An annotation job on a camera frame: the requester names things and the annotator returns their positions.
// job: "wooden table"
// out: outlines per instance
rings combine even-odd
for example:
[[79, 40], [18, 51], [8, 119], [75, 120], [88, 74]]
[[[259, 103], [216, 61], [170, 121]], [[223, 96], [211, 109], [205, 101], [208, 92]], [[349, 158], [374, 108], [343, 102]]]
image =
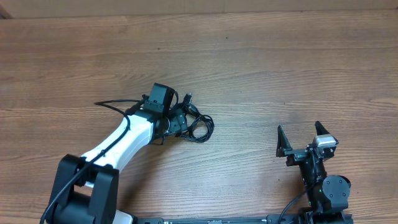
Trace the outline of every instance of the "wooden table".
[[117, 127], [120, 114], [93, 102], [154, 82], [192, 93], [216, 128], [204, 144], [141, 149], [121, 173], [121, 210], [280, 213], [303, 183], [275, 157], [277, 126], [297, 149], [320, 120], [340, 140], [326, 170], [350, 179], [347, 212], [398, 219], [398, 11], [3, 20], [0, 53], [0, 223], [38, 223], [59, 160]]

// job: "wooden surface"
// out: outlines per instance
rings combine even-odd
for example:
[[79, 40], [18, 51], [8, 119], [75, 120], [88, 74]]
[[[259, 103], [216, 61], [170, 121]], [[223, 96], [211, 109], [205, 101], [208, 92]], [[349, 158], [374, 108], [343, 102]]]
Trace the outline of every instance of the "wooden surface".
[[275, 157], [277, 126], [300, 148], [320, 120], [340, 140], [326, 170], [351, 180], [356, 223], [398, 219], [396, 10], [3, 20], [0, 52], [0, 223], [37, 223], [59, 160], [118, 126], [93, 102], [154, 82], [192, 93], [216, 128], [204, 144], [141, 149], [121, 173], [121, 210], [279, 213], [303, 184]]
[[395, 9], [398, 0], [0, 0], [11, 17]]

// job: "tabletop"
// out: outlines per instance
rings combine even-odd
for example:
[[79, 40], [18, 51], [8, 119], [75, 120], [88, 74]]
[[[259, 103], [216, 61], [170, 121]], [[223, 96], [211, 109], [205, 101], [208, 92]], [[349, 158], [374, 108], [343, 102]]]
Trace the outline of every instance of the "tabletop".
[[347, 213], [398, 219], [397, 10], [1, 20], [0, 53], [0, 223], [38, 223], [60, 159], [116, 129], [121, 115], [93, 102], [155, 82], [192, 93], [215, 130], [142, 148], [121, 173], [120, 210], [280, 213], [303, 183], [275, 156], [277, 127], [298, 149], [319, 120], [340, 142], [325, 167], [352, 183]]

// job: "black cable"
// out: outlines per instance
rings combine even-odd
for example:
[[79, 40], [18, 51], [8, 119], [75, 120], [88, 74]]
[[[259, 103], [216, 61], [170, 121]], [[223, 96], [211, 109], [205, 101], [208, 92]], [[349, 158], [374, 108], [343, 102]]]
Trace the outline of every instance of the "black cable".
[[308, 191], [310, 191], [313, 188], [314, 185], [312, 185], [311, 187], [307, 188], [306, 190], [304, 190], [301, 194], [299, 194], [298, 196], [296, 196], [291, 202], [289, 202], [285, 209], [282, 211], [282, 213], [279, 215], [279, 220], [278, 220], [278, 224], [281, 223], [282, 221], [282, 217], [285, 215], [286, 211], [290, 208], [290, 206], [292, 206], [298, 199], [300, 199], [301, 197], [303, 197], [303, 195], [305, 195]]
[[107, 105], [106, 103], [115, 103], [115, 102], [140, 102], [140, 100], [108, 100], [108, 101], [101, 101], [101, 102], [97, 102], [95, 103], [95, 105], [98, 106], [104, 106], [106, 108], [115, 110], [119, 113], [121, 113], [127, 120], [127, 125], [126, 128], [124, 129], [124, 131], [122, 132], [122, 134], [115, 139], [106, 149], [103, 149], [96, 157], [94, 157], [94, 159], [92, 159], [91, 161], [89, 161], [88, 163], [86, 163], [83, 168], [81, 168], [70, 180], [67, 184], [65, 184], [65, 186], [59, 191], [59, 193], [57, 194], [57, 196], [55, 196], [55, 198], [51, 201], [51, 203], [48, 205], [48, 207], [45, 209], [42, 217], [40, 218], [40, 224], [44, 224], [45, 221], [45, 217], [47, 216], [48, 212], [51, 210], [51, 208], [55, 205], [55, 203], [57, 202], [57, 200], [62, 196], [62, 194], [64, 193], [64, 191], [66, 191], [70, 186], [72, 186], [73, 184], [75, 184], [75, 182], [82, 177], [82, 175], [86, 172], [86, 170], [88, 168], [90, 168], [95, 161], [97, 161], [99, 158], [103, 157], [116, 143], [118, 143], [125, 135], [126, 133], [130, 130], [130, 119], [128, 117], [128, 115], [123, 112], [120, 109], [117, 109], [113, 106]]
[[[211, 137], [211, 134], [213, 134], [214, 131], [214, 121], [213, 119], [205, 114], [201, 114], [198, 110], [198, 108], [196, 106], [194, 106], [191, 103], [185, 103], [183, 106], [183, 112], [185, 114], [189, 114], [192, 115], [195, 118], [195, 120], [192, 122], [192, 124], [188, 127], [188, 130], [185, 131], [184, 133], [180, 134], [179, 136], [183, 139], [189, 140], [189, 141], [193, 141], [193, 142], [197, 142], [197, 143], [203, 143], [207, 140], [209, 140], [209, 138]], [[195, 130], [195, 126], [199, 123], [199, 122], [204, 122], [207, 128], [207, 132], [206, 134], [200, 136], [200, 137], [196, 137], [193, 134], [193, 131]]]

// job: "wire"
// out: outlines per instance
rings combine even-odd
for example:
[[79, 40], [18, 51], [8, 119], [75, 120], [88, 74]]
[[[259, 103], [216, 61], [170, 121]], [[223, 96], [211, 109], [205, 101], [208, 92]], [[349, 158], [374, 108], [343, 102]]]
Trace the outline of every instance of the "wire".
[[73, 184], [75, 184], [75, 182], [82, 177], [82, 175], [86, 172], [87, 169], [89, 169], [95, 161], [97, 161], [99, 158], [103, 157], [114, 145], [116, 145], [116, 143], [118, 143], [125, 135], [126, 133], [130, 130], [130, 119], [128, 117], [128, 115], [123, 112], [120, 109], [117, 109], [113, 106], [107, 105], [106, 103], [116, 103], [116, 102], [140, 102], [140, 100], [108, 100], [108, 101], [101, 101], [101, 102], [97, 102], [94, 103], [95, 105], [98, 106], [104, 106], [106, 108], [115, 110], [119, 113], [121, 113], [127, 120], [127, 125], [126, 128], [124, 129], [124, 131], [122, 132], [122, 134], [115, 139], [106, 149], [103, 149], [96, 157], [94, 157], [94, 159], [92, 159], [91, 161], [89, 161], [88, 163], [86, 163], [83, 168], [81, 168], [70, 180], [67, 184], [65, 184], [65, 186], [59, 191], [59, 193], [57, 194], [57, 196], [55, 196], [55, 198], [51, 201], [51, 203], [48, 205], [48, 207], [45, 209], [42, 217], [40, 218], [40, 224], [44, 224], [45, 221], [45, 217], [47, 216], [48, 212], [51, 210], [51, 208], [55, 205], [55, 203], [57, 202], [57, 200], [62, 196], [62, 194], [69, 189], [70, 186], [72, 186]]
[[303, 197], [303, 195], [305, 195], [308, 191], [310, 191], [313, 188], [314, 185], [312, 185], [311, 187], [307, 188], [306, 190], [304, 190], [301, 194], [299, 194], [298, 196], [296, 196], [291, 202], [289, 202], [285, 209], [282, 211], [282, 213], [279, 215], [279, 220], [278, 220], [278, 224], [281, 223], [282, 221], [282, 217], [285, 215], [286, 211], [290, 208], [290, 206], [292, 206], [298, 199], [300, 199], [301, 197]]
[[[196, 119], [192, 122], [192, 124], [188, 127], [188, 130], [185, 131], [184, 133], [182, 133], [181, 135], [179, 135], [181, 138], [189, 140], [189, 141], [193, 141], [193, 142], [197, 142], [197, 143], [203, 143], [207, 140], [210, 139], [211, 134], [213, 134], [214, 131], [214, 121], [213, 119], [205, 114], [201, 114], [198, 110], [198, 108], [196, 106], [194, 106], [191, 103], [185, 103], [183, 106], [183, 111], [186, 114], [192, 115], [194, 117], [196, 117]], [[195, 130], [195, 127], [198, 123], [200, 122], [204, 122], [207, 128], [207, 132], [206, 134], [200, 136], [200, 137], [196, 137], [193, 134], [193, 131]]]

